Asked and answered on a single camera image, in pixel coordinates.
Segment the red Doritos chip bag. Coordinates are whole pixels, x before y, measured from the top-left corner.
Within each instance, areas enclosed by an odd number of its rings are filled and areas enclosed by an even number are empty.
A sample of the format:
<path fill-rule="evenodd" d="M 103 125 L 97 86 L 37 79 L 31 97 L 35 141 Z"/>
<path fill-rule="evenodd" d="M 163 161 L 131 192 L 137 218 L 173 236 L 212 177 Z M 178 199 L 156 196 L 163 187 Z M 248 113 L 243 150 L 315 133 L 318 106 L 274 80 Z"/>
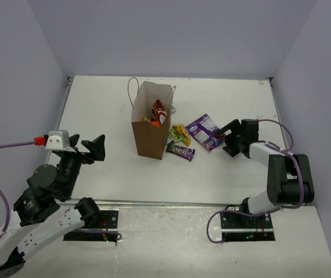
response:
<path fill-rule="evenodd" d="M 152 120 L 160 120 L 161 124 L 165 121 L 168 113 L 165 107 L 162 105 L 160 99 L 157 99 L 151 108 L 151 119 Z"/>

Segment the purple white candy bag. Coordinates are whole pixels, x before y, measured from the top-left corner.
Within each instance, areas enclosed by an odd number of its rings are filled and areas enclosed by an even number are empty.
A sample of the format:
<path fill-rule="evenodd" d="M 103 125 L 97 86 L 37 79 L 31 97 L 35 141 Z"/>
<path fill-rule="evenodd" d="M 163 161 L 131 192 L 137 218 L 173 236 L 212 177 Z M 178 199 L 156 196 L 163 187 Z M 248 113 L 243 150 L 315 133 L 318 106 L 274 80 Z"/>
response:
<path fill-rule="evenodd" d="M 218 127 L 208 114 L 202 115 L 185 127 L 193 139 L 203 145 L 208 151 L 212 151 L 224 142 L 224 137 L 216 138 L 214 132 Z"/>

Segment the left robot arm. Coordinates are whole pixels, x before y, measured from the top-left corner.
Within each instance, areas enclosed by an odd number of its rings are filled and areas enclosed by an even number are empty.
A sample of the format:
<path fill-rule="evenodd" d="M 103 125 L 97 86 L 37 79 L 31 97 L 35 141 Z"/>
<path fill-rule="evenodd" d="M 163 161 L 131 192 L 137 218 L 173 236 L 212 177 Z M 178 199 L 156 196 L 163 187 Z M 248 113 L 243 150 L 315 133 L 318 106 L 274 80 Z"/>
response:
<path fill-rule="evenodd" d="M 39 166 L 27 180 L 28 188 L 13 207 L 0 193 L 6 207 L 5 223 L 0 228 L 0 272 L 23 266 L 33 251 L 38 251 L 65 233 L 83 226 L 91 228 L 99 223 L 98 205 L 91 197 L 84 197 L 68 209 L 65 218 L 54 227 L 41 228 L 42 223 L 60 209 L 60 203 L 71 199 L 82 165 L 105 160 L 105 139 L 102 134 L 92 141 L 82 140 L 86 152 L 80 152 L 76 146 L 79 134 L 69 136 L 66 130 L 51 131 L 18 144 L 43 146 L 56 154 L 60 161 L 57 166 Z"/>

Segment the brown M&M's packet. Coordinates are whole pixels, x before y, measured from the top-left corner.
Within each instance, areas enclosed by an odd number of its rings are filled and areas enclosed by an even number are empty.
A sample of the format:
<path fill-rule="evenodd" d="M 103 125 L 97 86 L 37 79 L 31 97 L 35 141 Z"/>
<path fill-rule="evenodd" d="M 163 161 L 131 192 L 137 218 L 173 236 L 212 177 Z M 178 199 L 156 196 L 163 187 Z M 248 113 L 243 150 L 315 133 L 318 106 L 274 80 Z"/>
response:
<path fill-rule="evenodd" d="M 175 144 L 174 142 L 170 142 L 166 147 L 166 152 L 177 155 L 187 161 L 191 162 L 195 155 L 195 149 L 183 147 Z"/>

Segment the orange Fox's candy bag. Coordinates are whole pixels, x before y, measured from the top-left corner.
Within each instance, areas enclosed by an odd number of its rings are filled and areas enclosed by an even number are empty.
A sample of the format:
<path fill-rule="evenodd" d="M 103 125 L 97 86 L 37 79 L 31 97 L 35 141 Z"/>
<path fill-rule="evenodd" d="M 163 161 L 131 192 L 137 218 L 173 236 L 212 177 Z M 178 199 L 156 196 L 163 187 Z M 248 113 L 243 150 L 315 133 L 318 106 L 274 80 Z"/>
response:
<path fill-rule="evenodd" d="M 161 125 L 160 120 L 152 120 L 152 119 L 147 118 L 145 115 L 143 115 L 143 116 L 141 117 L 141 120 L 142 120 L 142 121 L 149 122 L 149 123 L 151 123 L 152 125 L 154 125 L 154 126 L 156 126 L 156 127 L 159 127 L 159 126 Z"/>

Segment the green candy wrapper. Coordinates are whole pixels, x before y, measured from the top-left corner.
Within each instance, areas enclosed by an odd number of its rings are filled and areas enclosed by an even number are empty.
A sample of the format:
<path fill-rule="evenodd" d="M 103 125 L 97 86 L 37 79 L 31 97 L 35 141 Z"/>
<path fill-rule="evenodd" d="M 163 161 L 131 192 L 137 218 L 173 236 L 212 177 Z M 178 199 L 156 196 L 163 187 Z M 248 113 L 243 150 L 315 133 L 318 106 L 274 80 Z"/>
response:
<path fill-rule="evenodd" d="M 168 133 L 167 143 L 168 144 L 171 142 L 177 143 L 183 141 L 183 139 L 184 139 L 184 135 L 181 132 L 179 132 L 174 126 L 172 126 Z"/>

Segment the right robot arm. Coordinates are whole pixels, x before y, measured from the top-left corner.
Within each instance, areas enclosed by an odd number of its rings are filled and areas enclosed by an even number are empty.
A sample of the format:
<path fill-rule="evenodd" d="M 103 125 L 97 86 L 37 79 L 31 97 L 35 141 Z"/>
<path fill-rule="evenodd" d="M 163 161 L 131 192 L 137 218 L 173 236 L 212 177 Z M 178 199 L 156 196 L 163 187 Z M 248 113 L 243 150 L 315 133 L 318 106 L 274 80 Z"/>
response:
<path fill-rule="evenodd" d="M 245 198 L 239 206 L 238 221 L 244 227 L 253 226 L 259 217 L 281 209 L 298 209 L 315 199 L 310 161 L 305 154 L 291 152 L 277 144 L 259 139 L 260 123 L 264 119 L 235 119 L 213 133 L 223 138 L 223 148 L 232 158 L 242 154 L 267 169 L 266 189 Z"/>

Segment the yellow M&M's packet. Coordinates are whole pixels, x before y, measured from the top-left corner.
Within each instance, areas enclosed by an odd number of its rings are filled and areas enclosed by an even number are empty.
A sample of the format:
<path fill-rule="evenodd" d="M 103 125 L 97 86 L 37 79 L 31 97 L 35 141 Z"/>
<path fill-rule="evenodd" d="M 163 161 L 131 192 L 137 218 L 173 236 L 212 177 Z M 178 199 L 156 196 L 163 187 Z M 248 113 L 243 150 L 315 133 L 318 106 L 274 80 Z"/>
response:
<path fill-rule="evenodd" d="M 187 131 L 186 127 L 183 124 L 178 124 L 173 126 L 176 131 L 181 134 L 182 136 L 182 142 L 185 143 L 186 146 L 190 146 L 191 144 L 191 136 L 189 132 Z"/>

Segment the brown paper bag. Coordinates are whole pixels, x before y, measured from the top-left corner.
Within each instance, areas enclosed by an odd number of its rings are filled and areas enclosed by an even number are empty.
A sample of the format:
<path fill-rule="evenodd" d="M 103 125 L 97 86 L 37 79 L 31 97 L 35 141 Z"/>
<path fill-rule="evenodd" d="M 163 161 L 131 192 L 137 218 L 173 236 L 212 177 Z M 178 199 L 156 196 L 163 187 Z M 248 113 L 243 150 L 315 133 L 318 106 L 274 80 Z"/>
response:
<path fill-rule="evenodd" d="M 136 96 L 129 100 L 132 106 L 130 120 L 139 156 L 162 159 L 171 124 L 171 107 L 175 90 L 176 87 L 172 85 L 150 81 L 137 82 Z M 160 99 L 168 113 L 165 121 L 159 127 L 141 120 L 143 115 L 151 119 L 151 108 L 157 99 Z"/>

